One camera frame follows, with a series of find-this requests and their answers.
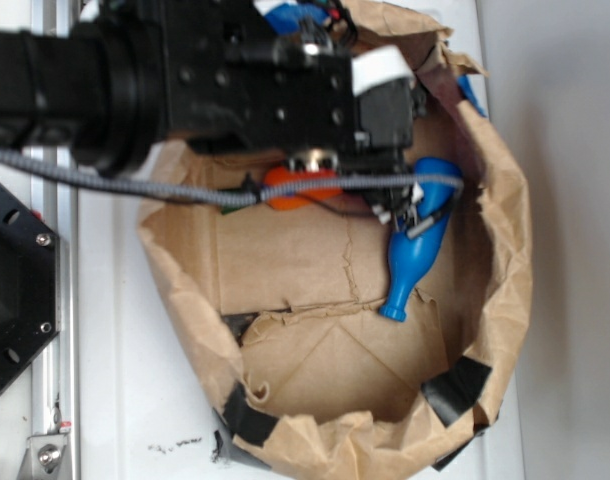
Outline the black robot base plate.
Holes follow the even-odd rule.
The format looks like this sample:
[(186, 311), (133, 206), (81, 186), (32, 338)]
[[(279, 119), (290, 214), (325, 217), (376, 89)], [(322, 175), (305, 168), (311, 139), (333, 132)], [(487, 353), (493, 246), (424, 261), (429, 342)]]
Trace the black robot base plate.
[(50, 257), (37, 242), (49, 227), (0, 183), (0, 396), (52, 339)]

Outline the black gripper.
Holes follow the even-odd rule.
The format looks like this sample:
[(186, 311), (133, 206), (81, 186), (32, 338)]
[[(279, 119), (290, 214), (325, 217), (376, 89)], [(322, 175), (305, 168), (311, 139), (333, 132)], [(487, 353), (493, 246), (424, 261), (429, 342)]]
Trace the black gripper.
[(251, 1), (165, 1), (160, 20), (168, 139), (381, 171), (412, 145), (414, 75), (393, 45), (354, 55), (309, 18), (281, 35)]

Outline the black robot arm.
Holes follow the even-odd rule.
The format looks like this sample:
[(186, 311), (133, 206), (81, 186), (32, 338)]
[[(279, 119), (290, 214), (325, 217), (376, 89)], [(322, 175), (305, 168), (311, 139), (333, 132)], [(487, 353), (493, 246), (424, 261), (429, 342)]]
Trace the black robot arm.
[(280, 34), (251, 1), (106, 1), (65, 38), (0, 31), (0, 147), (66, 146), (108, 177), (173, 139), (394, 171), (424, 97), (410, 71), (365, 83), (358, 63), (311, 17)]

